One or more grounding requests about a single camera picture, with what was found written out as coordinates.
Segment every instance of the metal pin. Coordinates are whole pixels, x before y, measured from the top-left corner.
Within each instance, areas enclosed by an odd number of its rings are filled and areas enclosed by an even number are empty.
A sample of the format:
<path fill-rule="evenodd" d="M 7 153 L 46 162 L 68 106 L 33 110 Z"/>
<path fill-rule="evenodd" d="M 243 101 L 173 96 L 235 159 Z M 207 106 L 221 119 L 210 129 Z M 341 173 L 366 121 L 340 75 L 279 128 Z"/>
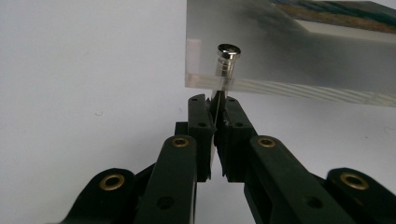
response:
<path fill-rule="evenodd" d="M 222 85 L 224 91 L 212 91 L 212 98 L 210 103 L 210 112 L 214 123 L 217 123 L 218 114 L 224 109 L 225 100 L 227 99 L 228 85 L 233 76 L 233 65 L 235 61 L 241 56 L 241 49 L 230 44 L 221 44 L 218 46 L 218 65 L 216 68 L 217 77 L 226 77 Z"/>

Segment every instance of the silver metal cap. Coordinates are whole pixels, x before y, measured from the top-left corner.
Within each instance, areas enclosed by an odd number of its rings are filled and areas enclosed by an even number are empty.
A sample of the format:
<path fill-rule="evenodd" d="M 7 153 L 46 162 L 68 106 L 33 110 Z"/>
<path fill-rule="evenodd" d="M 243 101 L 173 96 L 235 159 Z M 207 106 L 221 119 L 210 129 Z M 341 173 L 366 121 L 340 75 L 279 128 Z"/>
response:
<path fill-rule="evenodd" d="M 241 49 L 230 44 L 220 44 L 218 46 L 218 55 L 224 59 L 235 60 L 240 57 Z"/>

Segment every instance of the brass ring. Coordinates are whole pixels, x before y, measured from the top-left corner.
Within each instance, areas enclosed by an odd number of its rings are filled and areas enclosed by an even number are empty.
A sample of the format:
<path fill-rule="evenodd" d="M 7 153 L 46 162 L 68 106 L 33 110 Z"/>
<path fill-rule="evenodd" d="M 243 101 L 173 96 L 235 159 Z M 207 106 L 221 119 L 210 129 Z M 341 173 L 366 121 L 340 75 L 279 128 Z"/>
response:
<path fill-rule="evenodd" d="M 262 147 L 274 147 L 276 145 L 275 141 L 270 138 L 259 138 L 257 143 Z"/>
<path fill-rule="evenodd" d="M 352 173 L 342 173 L 340 178 L 344 184 L 350 186 L 353 189 L 365 190 L 370 187 L 366 180 Z"/>
<path fill-rule="evenodd" d="M 118 182 L 115 184 L 108 184 L 109 179 L 117 179 Z M 113 175 L 107 175 L 105 178 L 103 178 L 99 184 L 100 188 L 102 190 L 114 190 L 114 189 L 119 189 L 125 182 L 125 177 L 120 174 L 113 174 Z"/>
<path fill-rule="evenodd" d="M 177 137 L 172 140 L 172 145 L 174 147 L 186 147 L 189 143 L 189 140 L 183 137 Z"/>

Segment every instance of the white background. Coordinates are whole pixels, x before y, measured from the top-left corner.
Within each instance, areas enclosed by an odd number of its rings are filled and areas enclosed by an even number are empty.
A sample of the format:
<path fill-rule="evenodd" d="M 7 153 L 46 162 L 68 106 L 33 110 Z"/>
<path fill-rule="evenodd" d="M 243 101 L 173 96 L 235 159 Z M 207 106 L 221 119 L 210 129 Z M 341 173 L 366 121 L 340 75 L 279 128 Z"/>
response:
<path fill-rule="evenodd" d="M 185 13 L 183 0 L 0 1 L 0 223 L 60 222 L 96 174 L 157 160 L 187 100 L 210 94 L 184 88 Z M 396 193 L 395 108 L 230 95 L 312 173 L 350 167 Z M 218 161 L 196 223 L 254 223 Z"/>

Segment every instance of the round hole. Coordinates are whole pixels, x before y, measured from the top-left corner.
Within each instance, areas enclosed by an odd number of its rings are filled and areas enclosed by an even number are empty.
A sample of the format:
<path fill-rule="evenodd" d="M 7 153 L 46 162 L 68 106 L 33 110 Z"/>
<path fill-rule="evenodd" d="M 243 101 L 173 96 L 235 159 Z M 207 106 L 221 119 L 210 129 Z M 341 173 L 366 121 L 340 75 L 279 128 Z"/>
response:
<path fill-rule="evenodd" d="M 185 147 L 188 144 L 189 144 L 189 140 L 182 137 L 174 138 L 174 140 L 172 141 L 172 145 L 174 147 Z"/>
<path fill-rule="evenodd" d="M 161 209 L 161 210 L 166 210 L 171 208 L 173 205 L 175 204 L 175 200 L 172 197 L 161 197 L 158 201 L 157 201 L 157 206 Z"/>
<path fill-rule="evenodd" d="M 369 183 L 367 183 L 367 181 L 358 175 L 352 173 L 342 173 L 340 178 L 344 184 L 350 186 L 353 189 L 365 190 L 369 188 Z"/>
<path fill-rule="evenodd" d="M 304 197 L 304 203 L 306 203 L 306 205 L 310 206 L 311 208 L 321 208 L 321 207 L 323 207 L 322 201 L 319 200 L 317 197 L 314 197 L 314 196 L 305 196 Z"/>
<path fill-rule="evenodd" d="M 270 138 L 260 138 L 258 144 L 262 147 L 274 147 L 276 145 L 275 141 Z"/>
<path fill-rule="evenodd" d="M 120 174 L 107 175 L 99 183 L 102 190 L 119 189 L 125 182 L 125 178 Z"/>

